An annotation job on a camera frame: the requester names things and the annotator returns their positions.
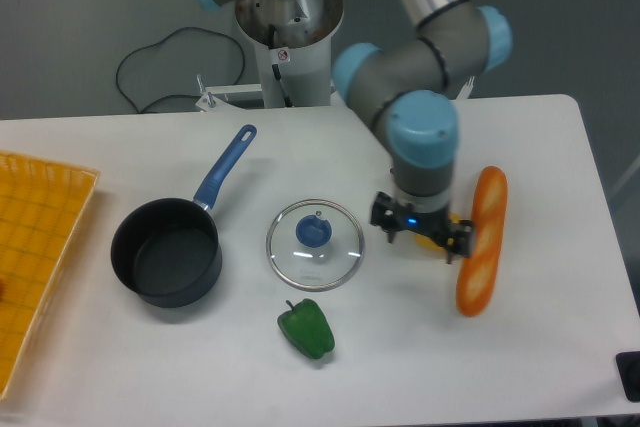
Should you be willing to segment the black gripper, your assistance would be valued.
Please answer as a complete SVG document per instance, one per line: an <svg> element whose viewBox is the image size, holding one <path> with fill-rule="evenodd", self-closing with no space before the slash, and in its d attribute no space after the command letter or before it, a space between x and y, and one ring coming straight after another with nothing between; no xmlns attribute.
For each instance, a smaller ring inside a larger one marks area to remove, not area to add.
<svg viewBox="0 0 640 427"><path fill-rule="evenodd" d="M448 206L431 212L418 212L412 204L403 206L384 192L374 197L370 224L379 227L393 243L398 232L410 231L434 242L445 242L445 262L457 257L470 258L474 250L474 222L469 219L452 221Z"/></svg>

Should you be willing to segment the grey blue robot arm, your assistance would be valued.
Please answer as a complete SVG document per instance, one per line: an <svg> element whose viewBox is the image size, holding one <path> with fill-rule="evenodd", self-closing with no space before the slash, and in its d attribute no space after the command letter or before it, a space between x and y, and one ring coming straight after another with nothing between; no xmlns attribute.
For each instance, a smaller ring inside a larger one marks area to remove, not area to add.
<svg viewBox="0 0 640 427"><path fill-rule="evenodd" d="M342 0L198 0L232 4L253 43L266 107L320 106L337 93L392 160L394 191L378 194L370 221L389 237L411 231L449 256L470 257L479 226L449 216L458 145L453 85L503 63L512 32L495 8L470 0L401 0L416 36L383 51L370 43L330 58Z"/></svg>

